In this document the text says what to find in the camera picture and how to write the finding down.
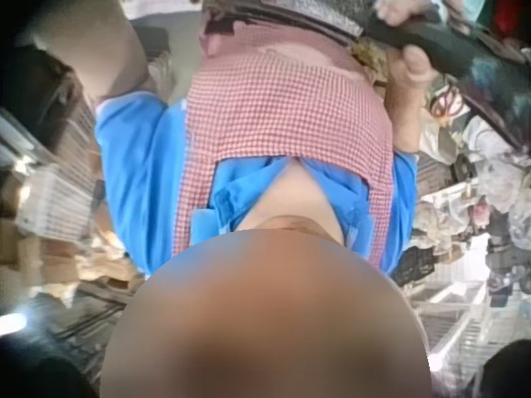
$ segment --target shirt sleeve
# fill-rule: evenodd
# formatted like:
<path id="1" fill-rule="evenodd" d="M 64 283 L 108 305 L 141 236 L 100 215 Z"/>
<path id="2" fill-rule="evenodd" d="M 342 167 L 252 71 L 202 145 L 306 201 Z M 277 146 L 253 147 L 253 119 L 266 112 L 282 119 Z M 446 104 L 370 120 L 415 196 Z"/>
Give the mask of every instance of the shirt sleeve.
<path id="1" fill-rule="evenodd" d="M 381 270 L 391 274 L 402 256 L 412 233 L 417 203 L 417 156 L 394 153 L 392 165 L 393 194 L 391 220 Z"/>
<path id="2" fill-rule="evenodd" d="M 95 135 L 116 235 L 150 276 L 172 256 L 185 149 L 185 111 L 149 92 L 105 101 Z"/>

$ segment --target red gingham apron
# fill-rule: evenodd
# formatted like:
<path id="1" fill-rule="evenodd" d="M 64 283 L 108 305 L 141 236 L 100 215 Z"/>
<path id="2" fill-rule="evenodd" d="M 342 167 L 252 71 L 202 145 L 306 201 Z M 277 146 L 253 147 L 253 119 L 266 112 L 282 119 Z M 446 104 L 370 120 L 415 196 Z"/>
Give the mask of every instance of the red gingham apron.
<path id="1" fill-rule="evenodd" d="M 259 50 L 304 44 L 338 68 L 358 70 L 328 38 L 293 27 L 237 23 L 234 35 L 202 38 L 206 57 L 188 95 L 188 151 L 173 254 L 189 247 L 192 211 L 207 206 L 221 160 L 288 156 L 342 167 L 368 184 L 375 221 L 370 262 L 378 267 L 392 200 L 392 126 L 382 101 L 364 80 Z"/>

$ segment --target hand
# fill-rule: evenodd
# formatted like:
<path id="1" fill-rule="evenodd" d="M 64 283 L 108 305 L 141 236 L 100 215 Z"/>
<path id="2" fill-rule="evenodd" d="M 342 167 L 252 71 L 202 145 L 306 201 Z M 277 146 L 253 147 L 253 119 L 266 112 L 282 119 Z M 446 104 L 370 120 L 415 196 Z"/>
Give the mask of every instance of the hand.
<path id="1" fill-rule="evenodd" d="M 437 77 L 428 55 L 417 46 L 405 46 L 402 51 L 387 52 L 389 79 L 403 89 L 426 90 Z"/>
<path id="2" fill-rule="evenodd" d="M 390 26 L 400 25 L 430 6 L 430 0 L 377 0 L 374 3 L 378 17 Z M 437 76 L 427 54 L 417 46 L 406 46 L 402 51 L 391 49 L 387 53 L 387 64 L 391 82 L 404 89 L 425 90 Z"/>

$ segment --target blue shirt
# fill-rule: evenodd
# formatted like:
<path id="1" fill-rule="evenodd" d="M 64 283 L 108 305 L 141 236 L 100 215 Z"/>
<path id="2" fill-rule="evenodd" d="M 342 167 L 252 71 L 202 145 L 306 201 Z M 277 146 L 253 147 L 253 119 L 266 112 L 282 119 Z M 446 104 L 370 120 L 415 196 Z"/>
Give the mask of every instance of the blue shirt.
<path id="1" fill-rule="evenodd" d="M 172 257 L 173 228 L 186 150 L 186 102 L 168 107 L 147 92 L 103 103 L 96 117 L 110 216 L 135 264 L 151 275 Z M 284 169 L 286 157 L 220 162 L 206 209 L 192 214 L 192 244 L 237 228 Z M 320 185 L 343 230 L 346 246 L 367 257 L 373 241 L 368 187 L 339 167 L 300 159 Z M 417 201 L 417 160 L 395 153 L 394 192 L 381 269 L 390 274 L 409 240 Z"/>

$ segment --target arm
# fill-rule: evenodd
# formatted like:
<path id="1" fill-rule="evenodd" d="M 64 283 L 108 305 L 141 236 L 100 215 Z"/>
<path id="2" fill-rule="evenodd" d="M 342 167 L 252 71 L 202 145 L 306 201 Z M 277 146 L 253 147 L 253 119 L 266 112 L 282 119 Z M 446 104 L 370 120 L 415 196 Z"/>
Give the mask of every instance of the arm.
<path id="1" fill-rule="evenodd" d="M 394 148 L 403 153 L 417 153 L 421 141 L 421 107 L 424 91 L 402 88 L 391 82 L 384 105 L 392 123 Z"/>
<path id="2" fill-rule="evenodd" d="M 385 108 L 392 122 L 394 148 L 417 153 L 421 141 L 421 108 L 426 88 L 436 77 L 426 53 L 416 46 L 387 53 L 389 81 Z"/>
<path id="3" fill-rule="evenodd" d="M 147 275 L 171 258 L 185 111 L 152 95 L 139 39 L 115 0 L 56 0 L 36 38 L 98 106 L 95 138 L 114 231 Z"/>
<path id="4" fill-rule="evenodd" d="M 392 163 L 391 219 L 386 249 L 380 269 L 391 274 L 396 267 L 412 233 L 417 203 L 417 156 L 409 153 L 394 154 Z"/>
<path id="5" fill-rule="evenodd" d="M 37 16 L 40 46 L 71 66 L 96 103 L 153 90 L 144 50 L 116 0 L 55 0 Z"/>

